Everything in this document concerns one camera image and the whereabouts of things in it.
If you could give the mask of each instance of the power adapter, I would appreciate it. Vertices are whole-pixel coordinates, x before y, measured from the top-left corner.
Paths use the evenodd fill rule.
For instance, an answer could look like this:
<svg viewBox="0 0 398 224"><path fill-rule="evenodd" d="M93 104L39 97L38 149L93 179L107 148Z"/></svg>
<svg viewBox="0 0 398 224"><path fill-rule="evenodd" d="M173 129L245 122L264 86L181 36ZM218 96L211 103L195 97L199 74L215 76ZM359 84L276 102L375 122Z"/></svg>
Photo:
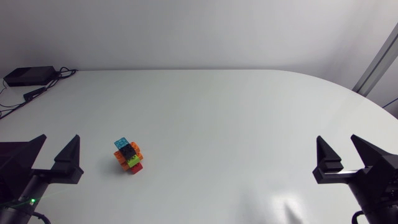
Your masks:
<svg viewBox="0 0 398 224"><path fill-rule="evenodd" d="M47 85L57 77L53 66L17 68L4 77L9 86Z"/></svg>

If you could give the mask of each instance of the black cable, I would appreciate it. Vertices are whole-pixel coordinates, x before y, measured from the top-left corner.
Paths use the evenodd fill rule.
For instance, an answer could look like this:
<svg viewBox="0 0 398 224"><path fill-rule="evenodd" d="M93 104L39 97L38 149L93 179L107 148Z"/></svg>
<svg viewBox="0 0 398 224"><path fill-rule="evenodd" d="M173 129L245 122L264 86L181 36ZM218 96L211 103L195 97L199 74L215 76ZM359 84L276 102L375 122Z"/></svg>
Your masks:
<svg viewBox="0 0 398 224"><path fill-rule="evenodd" d="M77 69L69 69L69 68L67 68L67 67L62 67L62 68L57 72L57 73L58 73L58 76L57 76L56 78L54 78L53 80L51 80L51 82L50 82L40 93L38 93L37 95L33 96L33 97L30 98L29 100L27 100L27 101L25 101L25 102L23 102L23 103L20 103L20 104L12 105L12 106L0 105L0 106L3 106L3 107L6 107L6 108L12 108L12 107L16 106L16 107L13 108L13 109L2 110L2 111L0 111L0 119L5 118L6 116L10 115L10 114L11 114L12 112L14 112L15 110L18 110L19 108L25 106L26 104L28 104L28 103L31 102L32 100L34 100L34 99L36 99L37 97L39 97L41 94L43 94L43 93L44 93L45 91L47 91L48 89L54 87L54 86L58 83L59 80L65 79L65 78L69 78L69 77L71 77L72 75L76 74L77 71L78 71ZM70 72L70 74L69 74L69 75L66 75L66 76L63 76L62 73L65 73L65 72ZM9 111L9 112L6 113L4 116L2 116L2 115L1 115L1 112L4 112L4 111Z"/></svg>
<svg viewBox="0 0 398 224"><path fill-rule="evenodd" d="M4 80L2 80L2 85L4 86L4 88L0 91L0 94L7 88L4 84Z"/></svg>
<svg viewBox="0 0 398 224"><path fill-rule="evenodd" d="M357 211L356 213L354 213L353 219L351 220L351 223L352 223L352 224L358 224L357 218L358 218L360 215L363 215L363 212L362 212L362 211Z"/></svg>
<svg viewBox="0 0 398 224"><path fill-rule="evenodd" d="M382 108L385 108L386 106L390 105L391 103L395 102L396 100L398 100L398 98L394 99L393 101L391 101L390 103L386 104L386 105L383 106Z"/></svg>
<svg viewBox="0 0 398 224"><path fill-rule="evenodd" d="M44 216L43 214L40 214L40 213L37 213L37 212L33 212L32 216L43 220L44 224L51 224L50 220L46 216Z"/></svg>

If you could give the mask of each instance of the lego brick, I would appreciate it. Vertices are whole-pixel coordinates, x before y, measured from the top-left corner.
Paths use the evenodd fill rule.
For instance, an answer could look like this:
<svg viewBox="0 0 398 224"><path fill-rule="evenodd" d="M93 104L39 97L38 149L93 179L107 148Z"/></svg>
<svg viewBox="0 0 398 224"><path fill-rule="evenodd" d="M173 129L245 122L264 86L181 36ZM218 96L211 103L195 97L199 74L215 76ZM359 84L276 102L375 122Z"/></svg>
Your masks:
<svg viewBox="0 0 398 224"><path fill-rule="evenodd" d="M126 160L136 155L135 150L130 146L130 144L123 146L121 149L119 149L119 151L122 153Z"/></svg>
<svg viewBox="0 0 398 224"><path fill-rule="evenodd" d="M140 152L141 150L139 149L137 143L132 142L130 143L131 147L136 151L136 153Z"/></svg>
<svg viewBox="0 0 398 224"><path fill-rule="evenodd" d="M129 164L130 167L133 167L137 163L139 163L139 158L137 155L134 155L131 159L127 160L127 164Z"/></svg>
<svg viewBox="0 0 398 224"><path fill-rule="evenodd" d="M144 159L144 156L140 152L137 153L137 156L140 161Z"/></svg>
<svg viewBox="0 0 398 224"><path fill-rule="evenodd" d="M117 140L116 142L114 142L114 145L118 148L121 149L123 146L128 145L129 142L127 141L126 138L121 138L119 140Z"/></svg>
<svg viewBox="0 0 398 224"><path fill-rule="evenodd" d="M122 153L119 150L117 150L114 153L114 156L116 157L116 159L119 161L120 164L126 161L126 159L123 157Z"/></svg>
<svg viewBox="0 0 398 224"><path fill-rule="evenodd" d="M132 172L133 174L138 173L138 171L140 171L140 170L142 170L142 165L141 165L140 162L137 163L136 165L134 165L134 166L131 168L131 172Z"/></svg>
<svg viewBox="0 0 398 224"><path fill-rule="evenodd" d="M122 168L124 169L124 171L130 169L129 164L127 164L127 162L123 162L122 164L120 164L122 166Z"/></svg>

